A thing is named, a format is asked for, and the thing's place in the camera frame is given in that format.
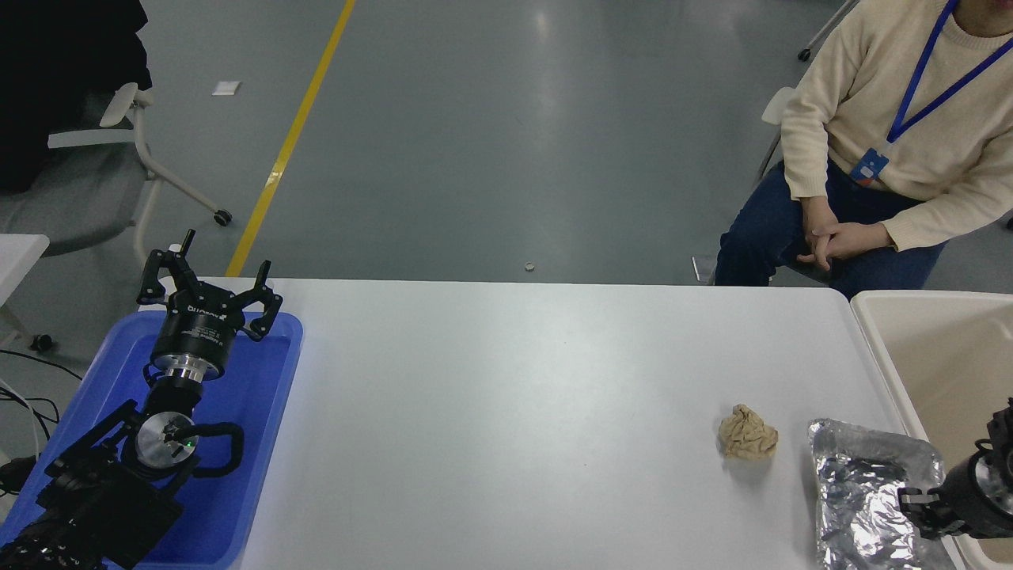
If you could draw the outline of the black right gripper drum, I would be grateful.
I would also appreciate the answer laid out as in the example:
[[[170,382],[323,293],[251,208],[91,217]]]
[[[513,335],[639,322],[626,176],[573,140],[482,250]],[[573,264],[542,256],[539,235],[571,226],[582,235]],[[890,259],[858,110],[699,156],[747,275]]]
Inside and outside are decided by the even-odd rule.
[[[950,470],[942,498],[976,540],[1012,537],[1011,462],[973,455]]]

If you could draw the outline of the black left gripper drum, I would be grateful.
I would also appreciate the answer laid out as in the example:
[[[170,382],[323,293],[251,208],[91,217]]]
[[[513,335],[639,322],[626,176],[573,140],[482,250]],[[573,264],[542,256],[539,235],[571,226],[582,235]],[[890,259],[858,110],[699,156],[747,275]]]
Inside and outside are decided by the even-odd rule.
[[[189,356],[209,364],[211,373],[225,373],[241,325],[241,311],[223,307],[233,296],[225,289],[178,290],[168,296],[150,362],[166,371]]]

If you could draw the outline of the person's left hand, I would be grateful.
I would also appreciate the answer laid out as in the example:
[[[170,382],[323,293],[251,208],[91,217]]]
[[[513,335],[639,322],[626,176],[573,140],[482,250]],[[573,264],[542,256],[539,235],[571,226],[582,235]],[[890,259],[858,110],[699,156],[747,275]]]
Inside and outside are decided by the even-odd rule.
[[[815,230],[814,236],[815,260],[823,264],[828,264],[831,259],[847,260],[871,250],[897,245],[882,223],[838,223]]]

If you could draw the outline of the person's right hand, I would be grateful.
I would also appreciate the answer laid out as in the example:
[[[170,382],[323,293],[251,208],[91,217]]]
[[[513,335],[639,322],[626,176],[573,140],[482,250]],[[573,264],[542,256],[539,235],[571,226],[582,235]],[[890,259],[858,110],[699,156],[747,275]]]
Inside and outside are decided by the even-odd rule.
[[[800,253],[796,260],[801,264],[813,264],[821,271],[829,272],[831,271],[829,245],[833,237],[831,230],[838,224],[838,217],[833,213],[826,197],[801,198],[799,205],[803,240],[808,252]]]

